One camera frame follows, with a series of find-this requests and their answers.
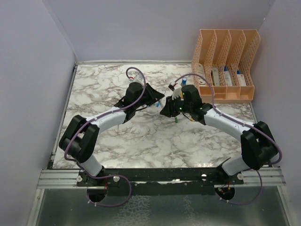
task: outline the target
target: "black cable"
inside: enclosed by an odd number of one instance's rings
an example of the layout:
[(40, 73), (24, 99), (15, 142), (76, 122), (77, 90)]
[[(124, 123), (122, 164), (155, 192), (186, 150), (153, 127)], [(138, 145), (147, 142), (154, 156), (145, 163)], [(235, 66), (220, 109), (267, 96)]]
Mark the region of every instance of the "black cable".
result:
[(147, 106), (146, 106), (146, 107), (143, 107), (143, 108), (140, 108), (140, 109), (137, 109), (136, 111), (138, 112), (138, 111), (144, 110), (144, 109), (146, 109), (146, 108), (147, 108)]

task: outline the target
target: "black mounting bar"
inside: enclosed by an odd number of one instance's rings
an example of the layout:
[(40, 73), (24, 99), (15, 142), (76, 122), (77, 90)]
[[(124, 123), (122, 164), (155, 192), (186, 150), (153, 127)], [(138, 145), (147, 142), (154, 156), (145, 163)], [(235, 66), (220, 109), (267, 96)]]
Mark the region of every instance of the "black mounting bar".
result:
[[(78, 182), (77, 186), (107, 184), (109, 196), (128, 195), (129, 186), (123, 178), (115, 182), (113, 178), (108, 178), (107, 181), (92, 179), (85, 172), (80, 172), (79, 175), (83, 180)], [(224, 185), (228, 182), (232, 185), (243, 184), (243, 180), (239, 180), (237, 174), (223, 178), (216, 168), (105, 169), (98, 176), (107, 175), (127, 177), (131, 182), (132, 195), (214, 195), (214, 185)]]

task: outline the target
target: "blue cap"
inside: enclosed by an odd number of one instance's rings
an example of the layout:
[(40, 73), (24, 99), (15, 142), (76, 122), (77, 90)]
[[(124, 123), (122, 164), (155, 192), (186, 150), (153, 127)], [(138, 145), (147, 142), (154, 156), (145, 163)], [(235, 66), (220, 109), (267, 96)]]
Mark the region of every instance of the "blue cap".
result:
[(185, 85), (185, 84), (186, 84), (186, 82), (187, 82), (187, 79), (186, 79), (186, 78), (183, 78), (183, 79), (182, 79), (182, 84), (184, 84), (184, 85)]

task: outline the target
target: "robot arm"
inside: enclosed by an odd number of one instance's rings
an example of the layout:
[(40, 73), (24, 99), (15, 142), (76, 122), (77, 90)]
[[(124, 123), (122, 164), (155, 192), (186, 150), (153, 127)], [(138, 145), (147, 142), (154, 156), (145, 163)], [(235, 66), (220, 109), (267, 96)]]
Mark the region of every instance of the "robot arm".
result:
[[(113, 112), (114, 110), (134, 103), (134, 101), (136, 101), (141, 95), (142, 91), (143, 87), (141, 83), (136, 81), (131, 82), (127, 88), (126, 95), (121, 98), (114, 107), (106, 112)], [(95, 121), (89, 123), (83, 129), (81, 135), (75, 138), (69, 148), (68, 154), (71, 155), (89, 174), (96, 176), (103, 169), (103, 166), (93, 155), (98, 135), (113, 126), (129, 121), (134, 117), (135, 112), (139, 110), (139, 107), (144, 105), (151, 106), (163, 97), (164, 94), (157, 92), (147, 83), (142, 98), (132, 107), (124, 111), (114, 112), (99, 119), (97, 119), (97, 117), (106, 112), (86, 118), (76, 115), (72, 118), (64, 132), (59, 142), (59, 147), (65, 151), (72, 137), (76, 134), (79, 128), (91, 119), (95, 118)]]
[[(202, 103), (198, 90), (193, 85), (182, 87), (182, 94), (184, 100), (175, 96), (167, 97), (166, 105), (160, 114), (166, 117), (175, 117), (180, 113), (189, 113), (194, 121), (218, 128), (241, 142), (242, 154), (229, 158), (218, 167), (223, 177), (232, 176), (249, 168), (259, 170), (278, 153), (278, 150), (267, 138), (244, 126), (254, 126), (273, 139), (266, 123), (260, 121), (254, 124), (225, 113), (218, 114), (211, 104)], [(243, 125), (233, 122), (223, 115), (227, 115)]]

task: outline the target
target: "screw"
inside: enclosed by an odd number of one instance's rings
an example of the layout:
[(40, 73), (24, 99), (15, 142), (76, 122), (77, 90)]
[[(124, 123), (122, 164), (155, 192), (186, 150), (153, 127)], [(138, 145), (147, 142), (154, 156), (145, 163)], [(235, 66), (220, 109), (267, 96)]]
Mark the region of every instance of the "screw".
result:
[(237, 174), (237, 178), (238, 178), (239, 180), (243, 180), (243, 179), (244, 179), (244, 176), (243, 176), (241, 173), (238, 173), (238, 174)]
[(83, 178), (81, 177), (81, 176), (78, 176), (77, 178), (76, 178), (76, 181), (77, 182), (81, 182), (83, 180)]
[(113, 181), (118, 182), (119, 181), (119, 177), (113, 177)]

